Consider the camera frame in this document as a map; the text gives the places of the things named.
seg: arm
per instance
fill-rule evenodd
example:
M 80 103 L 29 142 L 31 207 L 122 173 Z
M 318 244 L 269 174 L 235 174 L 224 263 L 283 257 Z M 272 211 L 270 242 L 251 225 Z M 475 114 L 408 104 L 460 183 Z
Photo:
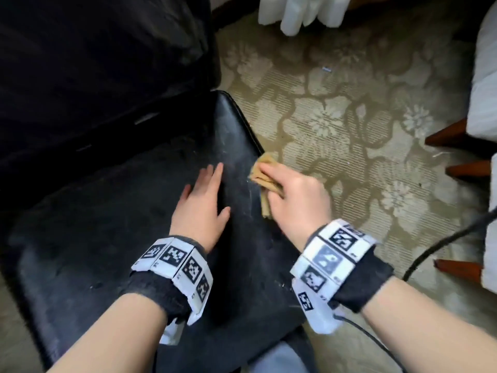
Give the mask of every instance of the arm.
M 332 219 L 329 195 L 318 180 L 281 164 L 261 164 L 260 169 L 283 186 L 284 199 L 273 192 L 268 196 L 271 213 L 282 231 L 302 252 L 314 231 Z M 374 269 L 367 265 L 385 264 L 372 254 L 367 257 L 368 262 L 363 263 L 365 258 L 357 264 L 333 299 L 337 298 L 346 305 L 340 299 L 350 300 L 354 292 L 361 291 L 361 286 L 368 286 L 368 278 L 373 278 Z M 382 284 L 366 300 L 362 310 L 357 311 L 361 311 L 410 373 L 495 371 L 495 339 L 395 277 Z
M 189 184 L 185 186 L 171 219 L 169 235 L 191 238 L 202 245 L 207 254 L 214 248 L 230 218 L 229 207 L 217 214 L 222 173 L 222 163 L 215 171 L 212 165 L 201 169 L 194 188 L 191 190 Z M 152 280 L 154 285 L 169 281 L 152 272 L 139 274 L 142 282 L 146 280 L 143 275 L 152 275 L 148 284 Z M 175 295 L 183 296 L 179 291 Z M 188 306 L 186 297 L 174 301 L 176 304 L 181 302 Z M 166 325 L 167 313 L 156 302 L 138 293 L 122 295 L 49 372 L 144 372 Z

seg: white curtain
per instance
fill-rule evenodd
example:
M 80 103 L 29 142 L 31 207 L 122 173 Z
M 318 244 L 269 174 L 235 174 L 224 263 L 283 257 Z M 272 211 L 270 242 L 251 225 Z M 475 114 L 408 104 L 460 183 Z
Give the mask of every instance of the white curtain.
M 260 0 L 259 23 L 269 25 L 281 21 L 285 35 L 296 35 L 302 25 L 317 17 L 328 27 L 338 27 L 350 0 Z

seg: floor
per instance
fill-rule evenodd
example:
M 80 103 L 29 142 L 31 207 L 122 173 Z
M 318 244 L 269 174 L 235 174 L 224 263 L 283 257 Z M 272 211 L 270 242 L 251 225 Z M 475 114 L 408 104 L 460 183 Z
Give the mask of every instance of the floor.
M 319 178 L 332 195 L 334 217 L 383 241 L 377 254 L 397 275 L 488 205 L 484 191 L 444 175 L 447 165 L 468 161 L 466 154 L 423 143 L 466 115 L 474 43 L 455 37 L 468 32 L 470 2 L 396 0 L 347 15 L 340 29 L 310 26 L 293 38 L 277 25 L 258 25 L 252 14 L 217 34 L 221 88 L 265 150 Z M 478 261 L 482 237 L 438 256 Z M 412 284 L 497 336 L 497 295 L 438 273 L 432 259 Z M 399 371 L 350 326 L 309 335 L 323 373 Z M 0 351 L 0 373 L 41 371 L 1 277 Z

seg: brown wooden furniture leg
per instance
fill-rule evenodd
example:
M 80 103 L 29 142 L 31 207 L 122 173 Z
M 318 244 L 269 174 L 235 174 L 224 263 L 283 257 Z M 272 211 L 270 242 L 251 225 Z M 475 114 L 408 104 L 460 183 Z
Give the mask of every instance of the brown wooden furniture leg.
M 434 265 L 435 268 L 442 272 L 481 285 L 481 270 L 483 269 L 483 266 L 479 263 L 435 259 Z
M 466 136 L 467 119 L 461 119 L 441 131 L 428 136 L 425 144 L 432 147 L 453 147 L 459 144 Z
M 449 166 L 445 169 L 445 174 L 453 178 L 487 177 L 491 174 L 491 162 L 490 160 L 483 160 Z

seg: hand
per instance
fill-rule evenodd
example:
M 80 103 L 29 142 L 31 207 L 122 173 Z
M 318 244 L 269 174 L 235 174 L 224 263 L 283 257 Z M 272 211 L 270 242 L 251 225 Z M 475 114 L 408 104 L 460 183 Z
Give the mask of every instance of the hand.
M 332 220 L 330 196 L 316 178 L 280 163 L 261 163 L 259 168 L 283 186 L 284 199 L 276 192 L 268 194 L 271 213 L 288 239 L 304 251 L 311 234 Z
M 217 214 L 217 195 L 223 174 L 223 164 L 214 171 L 213 165 L 200 169 L 197 181 L 190 193 L 187 184 L 172 214 L 169 235 L 196 240 L 208 254 L 214 248 L 230 218 L 230 208 Z

